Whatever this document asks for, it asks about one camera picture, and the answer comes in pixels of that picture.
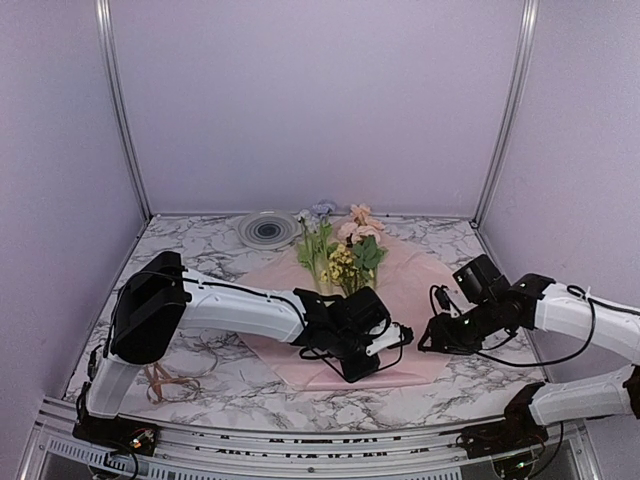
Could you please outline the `pink wrapping paper sheet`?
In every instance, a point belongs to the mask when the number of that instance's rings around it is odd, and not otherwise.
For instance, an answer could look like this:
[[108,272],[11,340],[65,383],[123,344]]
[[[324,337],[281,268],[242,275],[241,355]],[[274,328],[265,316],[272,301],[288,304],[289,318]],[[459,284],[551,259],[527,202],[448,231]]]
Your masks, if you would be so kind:
[[243,334],[241,340],[298,390],[388,388],[430,384],[450,356],[423,354],[412,342],[433,316],[428,290],[452,286],[435,256],[395,238],[368,217],[303,223],[302,240],[243,276],[255,287],[304,287],[347,295],[294,346]]

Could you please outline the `yellow fake flower bunch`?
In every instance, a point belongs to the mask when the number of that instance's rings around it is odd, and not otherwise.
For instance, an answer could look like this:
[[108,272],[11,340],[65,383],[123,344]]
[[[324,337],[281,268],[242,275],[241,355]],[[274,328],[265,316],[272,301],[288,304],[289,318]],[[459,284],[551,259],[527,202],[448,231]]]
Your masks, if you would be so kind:
[[328,287],[339,287],[349,296],[368,284],[368,273],[356,265],[358,258],[342,243],[328,247],[328,256],[320,272],[320,283]]

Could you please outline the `blue fake flower stem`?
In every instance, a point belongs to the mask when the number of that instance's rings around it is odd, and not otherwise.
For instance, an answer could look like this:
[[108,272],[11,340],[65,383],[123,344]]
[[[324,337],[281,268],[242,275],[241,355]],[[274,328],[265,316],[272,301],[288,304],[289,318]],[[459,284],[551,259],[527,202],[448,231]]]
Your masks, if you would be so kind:
[[315,290],[322,294],[333,292],[328,273],[328,249],[333,232],[330,215],[334,209],[333,202],[320,200],[296,215],[302,234],[296,246],[297,260],[310,272]]

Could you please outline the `large pink fake rose stem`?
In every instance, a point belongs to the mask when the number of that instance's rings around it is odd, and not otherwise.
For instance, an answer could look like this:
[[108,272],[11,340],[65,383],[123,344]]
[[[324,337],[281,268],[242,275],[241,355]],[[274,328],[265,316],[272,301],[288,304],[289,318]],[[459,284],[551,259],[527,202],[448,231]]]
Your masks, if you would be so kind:
[[387,250],[381,245],[384,225],[372,216],[366,204],[350,207],[350,219],[342,224],[337,233],[339,243],[344,244],[358,258],[356,265],[368,273],[366,286],[375,288],[378,269]]

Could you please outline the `beige raffia ribbon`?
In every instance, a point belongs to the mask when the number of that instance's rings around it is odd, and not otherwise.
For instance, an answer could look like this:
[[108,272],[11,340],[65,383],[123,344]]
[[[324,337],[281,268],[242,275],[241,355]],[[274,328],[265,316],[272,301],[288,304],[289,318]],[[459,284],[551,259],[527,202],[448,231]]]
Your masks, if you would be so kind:
[[196,350],[174,349],[144,368],[146,398],[152,405],[196,400],[204,393],[203,381],[218,364],[219,355],[206,344]]

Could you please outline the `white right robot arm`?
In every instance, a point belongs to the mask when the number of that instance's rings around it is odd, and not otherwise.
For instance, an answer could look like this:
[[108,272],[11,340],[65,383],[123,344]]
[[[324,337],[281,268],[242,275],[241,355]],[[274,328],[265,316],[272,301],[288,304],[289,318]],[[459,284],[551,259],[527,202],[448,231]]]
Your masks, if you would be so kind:
[[469,304],[462,310],[443,285],[435,285],[430,300],[436,311],[427,322],[418,349],[427,353],[478,356],[505,367],[515,362],[490,354],[485,340],[503,331],[521,330],[572,341],[573,351],[539,356],[533,368],[570,363],[591,347],[624,360],[613,370],[596,369],[589,377],[523,387],[507,404],[495,430],[506,448],[515,448],[534,427],[574,419],[639,414],[639,310],[608,302],[576,284],[529,273],[510,282],[492,259],[481,254],[453,274]]

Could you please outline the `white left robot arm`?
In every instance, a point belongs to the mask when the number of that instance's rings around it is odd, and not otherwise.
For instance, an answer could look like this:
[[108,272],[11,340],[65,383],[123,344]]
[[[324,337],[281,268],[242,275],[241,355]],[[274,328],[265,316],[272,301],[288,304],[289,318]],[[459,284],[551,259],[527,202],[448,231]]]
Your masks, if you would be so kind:
[[118,415],[124,396],[142,367],[164,357],[178,328],[297,346],[321,360],[337,360],[335,370],[347,383],[379,371],[380,351],[403,339],[369,287],[348,297],[258,289],[216,280],[185,267],[180,254],[162,252],[120,288],[102,357],[82,395],[86,426],[102,443],[125,438],[126,423]]

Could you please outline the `striped grey ceramic plate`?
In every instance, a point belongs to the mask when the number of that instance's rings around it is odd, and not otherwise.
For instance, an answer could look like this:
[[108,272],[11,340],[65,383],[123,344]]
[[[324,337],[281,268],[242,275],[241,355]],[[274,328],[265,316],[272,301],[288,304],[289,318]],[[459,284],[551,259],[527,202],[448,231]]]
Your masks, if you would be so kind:
[[284,247],[301,233],[301,226],[290,213],[267,210],[242,217],[236,232],[241,242],[257,250],[274,250]]

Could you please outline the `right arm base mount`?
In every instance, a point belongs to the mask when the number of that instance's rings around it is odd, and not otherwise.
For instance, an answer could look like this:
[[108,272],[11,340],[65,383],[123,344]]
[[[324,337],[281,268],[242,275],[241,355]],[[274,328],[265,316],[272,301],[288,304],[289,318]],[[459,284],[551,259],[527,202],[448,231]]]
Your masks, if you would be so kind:
[[522,388],[505,407],[502,420],[463,428],[456,445],[475,459],[545,443],[547,429],[535,422],[529,410],[534,394],[543,386],[537,382]]

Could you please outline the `aluminium front rail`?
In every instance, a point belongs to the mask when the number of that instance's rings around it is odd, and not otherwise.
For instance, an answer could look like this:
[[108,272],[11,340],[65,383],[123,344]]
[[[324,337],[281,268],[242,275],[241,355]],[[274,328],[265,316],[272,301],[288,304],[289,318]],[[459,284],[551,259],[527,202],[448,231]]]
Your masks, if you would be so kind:
[[599,479],[583,425],[489,447],[478,422],[362,432],[235,430],[127,415],[126,435],[76,437],[76,407],[45,398],[20,479]]

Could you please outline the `right aluminium frame post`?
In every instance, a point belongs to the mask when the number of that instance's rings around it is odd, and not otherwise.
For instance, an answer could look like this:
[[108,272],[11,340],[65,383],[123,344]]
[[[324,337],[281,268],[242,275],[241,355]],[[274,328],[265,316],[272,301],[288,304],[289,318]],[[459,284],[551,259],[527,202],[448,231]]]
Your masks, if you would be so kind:
[[476,229],[480,229],[487,218],[506,161],[513,128],[526,87],[539,7],[540,2],[538,0],[526,0],[523,2],[519,34],[505,105],[487,174],[472,219]]

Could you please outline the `aluminium frame post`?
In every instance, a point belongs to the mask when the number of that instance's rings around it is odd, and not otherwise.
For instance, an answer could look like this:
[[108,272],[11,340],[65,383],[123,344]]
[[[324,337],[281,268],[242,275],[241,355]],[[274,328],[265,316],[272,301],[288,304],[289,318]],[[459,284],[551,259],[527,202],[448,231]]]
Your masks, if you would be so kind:
[[519,34],[505,105],[487,174],[472,219],[476,229],[480,229],[487,218],[506,161],[513,128],[526,87],[539,7],[540,2],[538,0],[526,0],[523,2]]
[[148,194],[144,186],[126,111],[125,96],[120,78],[115,34],[111,17],[111,2],[108,0],[96,0],[94,4],[107,85],[110,92],[112,108],[124,154],[125,164],[142,218],[146,222],[149,222],[153,217],[153,214]]

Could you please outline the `left aluminium frame post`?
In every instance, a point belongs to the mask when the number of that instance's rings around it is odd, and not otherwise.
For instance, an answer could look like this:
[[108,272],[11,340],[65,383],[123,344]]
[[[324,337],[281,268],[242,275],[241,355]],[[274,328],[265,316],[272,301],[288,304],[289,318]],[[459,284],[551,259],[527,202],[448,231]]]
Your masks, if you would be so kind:
[[144,186],[126,111],[125,96],[120,78],[115,34],[111,17],[111,2],[108,0],[96,0],[94,4],[107,85],[110,92],[112,108],[124,154],[125,164],[142,218],[146,222],[149,222],[153,217],[153,214],[148,194]]

